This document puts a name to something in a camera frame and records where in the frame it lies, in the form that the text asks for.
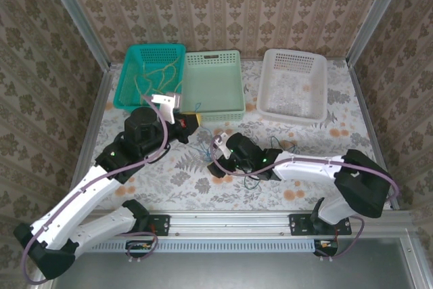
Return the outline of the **long aluminium mounting rail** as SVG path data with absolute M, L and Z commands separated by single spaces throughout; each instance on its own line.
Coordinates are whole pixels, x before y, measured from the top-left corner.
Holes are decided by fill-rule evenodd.
M 195 212 L 195 213 L 157 213 L 170 215 L 168 237 L 275 237 L 292 236 L 289 215 L 307 214 L 304 211 L 290 212 Z M 83 223 L 78 217 L 61 213 L 46 227 L 45 234 L 57 240 L 95 239 L 104 240 L 114 236 L 125 236 L 140 217 L 151 215 L 120 207 L 110 214 Z M 370 237 L 400 237 L 415 230 L 408 213 L 386 211 L 379 219 L 349 217 L 353 236 L 357 232 Z

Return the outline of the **floral print tablecloth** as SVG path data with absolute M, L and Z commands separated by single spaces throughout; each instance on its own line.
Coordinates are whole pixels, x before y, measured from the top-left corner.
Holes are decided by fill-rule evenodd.
M 363 115 L 344 60 L 330 60 L 327 118 L 319 124 L 293 125 L 264 119 L 256 109 L 262 62 L 242 62 L 246 111 L 239 121 L 204 123 L 188 144 L 173 142 L 159 162 L 142 168 L 119 190 L 105 197 L 99 210 L 114 210 L 135 199 L 148 210 L 311 210 L 318 199 L 334 195 L 330 184 L 303 180 L 255 181 L 207 169 L 214 135 L 242 133 L 262 148 L 301 155 L 337 156 L 349 149 L 374 157 Z

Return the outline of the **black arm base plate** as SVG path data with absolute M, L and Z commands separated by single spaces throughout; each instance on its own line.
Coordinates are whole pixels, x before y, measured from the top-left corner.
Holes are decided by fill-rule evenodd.
M 167 236 L 170 229 L 170 215 L 148 215 L 140 217 L 126 234 L 150 232 L 157 236 Z
M 292 236 L 333 236 L 352 234 L 349 218 L 339 221 L 332 225 L 315 219 L 312 221 L 311 214 L 291 214 L 289 215 L 290 232 Z

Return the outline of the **mint green plastic basket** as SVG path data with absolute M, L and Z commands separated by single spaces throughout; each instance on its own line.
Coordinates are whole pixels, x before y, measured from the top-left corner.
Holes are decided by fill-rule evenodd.
M 243 119 L 246 103 L 239 51 L 186 53 L 181 111 L 198 113 L 203 122 Z

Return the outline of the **aluminium side rail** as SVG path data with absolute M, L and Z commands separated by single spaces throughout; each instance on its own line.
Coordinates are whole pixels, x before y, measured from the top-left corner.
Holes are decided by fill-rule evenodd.
M 93 106 L 89 124 L 87 126 L 87 131 L 85 133 L 83 145 L 81 147 L 81 152 L 79 154 L 76 168 L 72 177 L 70 192 L 87 174 L 92 165 L 92 155 L 95 149 L 95 144 L 97 141 L 97 136 L 99 133 L 101 120 L 104 115 L 108 96 L 111 92 L 112 79 L 112 71 L 110 69 L 105 70 L 102 75 L 101 83 L 99 85 L 97 96 L 95 98 L 95 103 Z
M 359 107 L 361 109 L 361 113 L 363 115 L 363 120 L 364 120 L 365 127 L 367 129 L 369 140 L 370 140 L 370 143 L 372 146 L 375 161 L 379 166 L 381 166 L 385 171 L 387 171 L 388 169 L 386 167 L 386 163 L 385 163 L 384 157 L 382 155 L 382 151 L 380 149 L 380 145 L 379 145 L 377 136 L 375 134 L 373 123 L 372 123 L 371 117 L 369 115 L 368 107 L 367 107 L 367 104 L 365 102 L 365 99 L 364 99 L 364 96 L 362 93 L 362 89 L 361 89 L 361 86 L 359 84 L 359 80 L 357 78 L 357 74 L 355 72 L 355 69 L 350 65 L 348 65 L 348 72 L 349 72 L 349 75 L 350 75 L 352 83 L 353 83 L 353 87 L 354 87 L 355 94 L 356 94 L 356 97 L 357 97 L 357 100 L 359 103 Z

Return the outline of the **aluminium frame post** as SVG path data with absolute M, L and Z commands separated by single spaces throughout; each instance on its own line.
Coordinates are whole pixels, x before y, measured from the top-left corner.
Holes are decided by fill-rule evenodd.
M 357 36 L 355 37 L 351 48 L 346 57 L 347 64 L 352 68 L 360 58 L 368 41 L 373 35 L 374 30 L 378 26 L 380 20 L 385 14 L 392 0 L 374 0 L 369 13 L 363 21 Z
M 107 72 L 110 69 L 110 59 L 106 54 L 101 42 L 97 38 L 90 21 L 87 19 L 84 9 L 79 4 L 77 0 L 60 0 L 66 10 L 68 11 L 70 17 L 75 23 L 78 31 L 85 40 L 88 48 L 99 64 L 100 68 Z

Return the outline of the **grey metal sheet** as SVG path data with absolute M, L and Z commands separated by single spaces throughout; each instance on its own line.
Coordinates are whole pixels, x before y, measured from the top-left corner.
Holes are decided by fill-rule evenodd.
M 312 253 L 85 254 L 53 289 L 415 289 L 396 239 L 359 240 L 329 261 Z

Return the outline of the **white plastic basket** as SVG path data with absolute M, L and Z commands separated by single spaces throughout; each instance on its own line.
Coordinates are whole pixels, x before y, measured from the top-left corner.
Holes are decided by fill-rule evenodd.
M 307 125 L 327 118 L 327 60 L 305 51 L 269 49 L 256 108 L 265 118 Z

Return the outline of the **teal plastic basket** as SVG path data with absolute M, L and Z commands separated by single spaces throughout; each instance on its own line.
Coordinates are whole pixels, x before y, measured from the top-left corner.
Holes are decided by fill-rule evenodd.
M 131 112 L 146 106 L 143 97 L 182 92 L 186 48 L 150 43 L 128 48 L 114 95 L 114 107 Z

